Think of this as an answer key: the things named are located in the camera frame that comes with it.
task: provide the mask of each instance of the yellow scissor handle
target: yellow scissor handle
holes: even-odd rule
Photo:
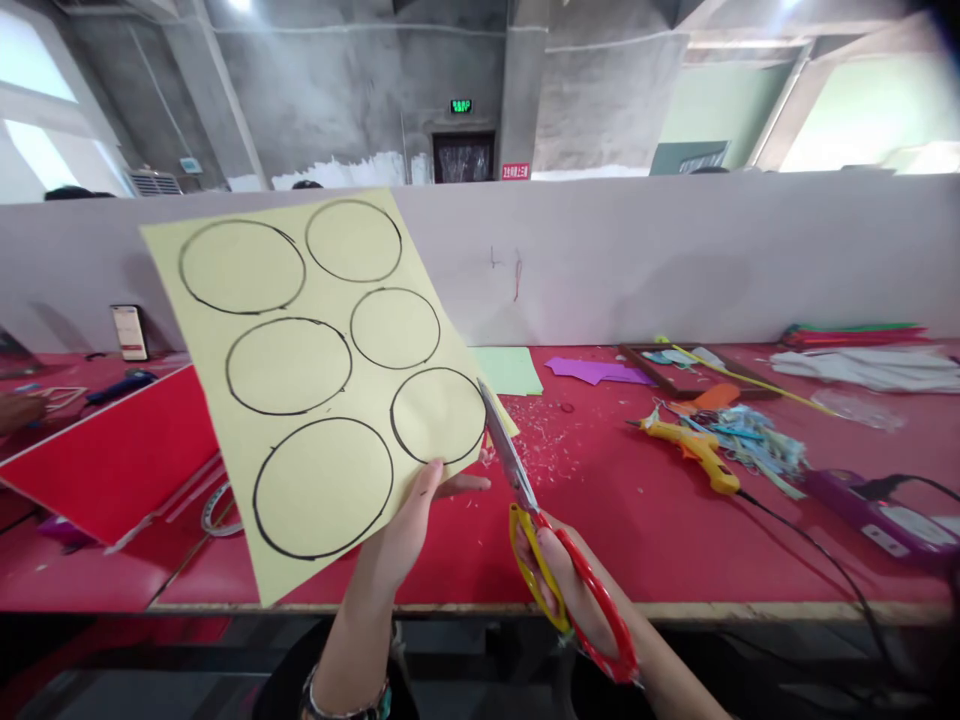
[[[533,549],[533,554],[537,558],[537,564],[540,566],[540,572],[543,573],[543,578],[547,582],[547,587],[550,588],[554,597],[557,598],[558,609],[556,615],[550,613],[550,608],[547,607],[547,603],[540,593],[540,585],[537,583],[533,571],[527,567],[527,564],[521,559],[520,554],[517,552],[518,523],[523,529],[523,534],[526,535],[527,540],[530,541],[530,547]],[[510,546],[513,548],[514,557],[517,558],[517,565],[520,566],[520,573],[523,575],[523,579],[526,580],[530,592],[533,593],[537,605],[543,610],[543,614],[547,616],[547,619],[553,623],[553,626],[557,628],[557,630],[562,633],[570,632],[570,618],[567,615],[567,606],[563,602],[563,595],[560,594],[560,588],[557,587],[557,581],[554,580],[553,573],[550,572],[550,568],[547,567],[547,563],[544,562],[543,555],[540,553],[540,546],[537,544],[537,528],[534,526],[530,514],[516,503],[511,503],[510,505]]]

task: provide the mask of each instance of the yellow glue gun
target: yellow glue gun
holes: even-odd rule
[[[706,471],[710,478],[710,487],[714,492],[733,495],[740,489],[740,480],[730,472],[730,468],[717,455],[716,450],[720,444],[717,442],[716,435],[696,432],[680,425],[672,425],[651,418],[642,422],[629,420],[628,422],[636,425],[650,437],[662,438],[679,445],[683,457],[696,460]]]

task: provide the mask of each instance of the white partition wall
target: white partition wall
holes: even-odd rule
[[[353,192],[361,191],[0,207],[0,325],[37,352],[114,350],[108,306],[138,303],[160,344],[182,349],[139,225]],[[954,175],[731,174],[394,193],[468,344],[658,334],[767,341],[798,321],[917,321],[935,336],[960,336]]]

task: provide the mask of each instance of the white cloth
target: white cloth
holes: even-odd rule
[[[960,393],[960,365],[934,346],[839,348],[770,356],[788,375],[842,381],[878,392]]]

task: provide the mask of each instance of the yellow paper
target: yellow paper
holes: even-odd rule
[[[389,191],[141,230],[264,605],[382,527],[423,463],[478,458],[480,371]]]

